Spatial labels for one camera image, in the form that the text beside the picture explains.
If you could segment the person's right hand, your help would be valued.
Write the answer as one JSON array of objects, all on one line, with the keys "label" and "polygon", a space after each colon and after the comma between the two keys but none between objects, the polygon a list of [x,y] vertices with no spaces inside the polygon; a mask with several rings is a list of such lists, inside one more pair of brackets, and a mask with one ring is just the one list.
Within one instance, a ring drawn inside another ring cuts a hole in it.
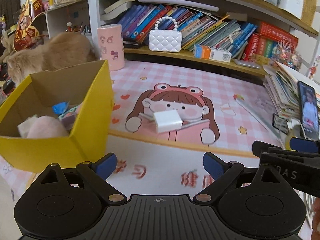
[{"label": "person's right hand", "polygon": [[320,199],[316,198],[313,204],[313,211],[315,212],[312,220],[312,234],[311,240],[320,240]]}]

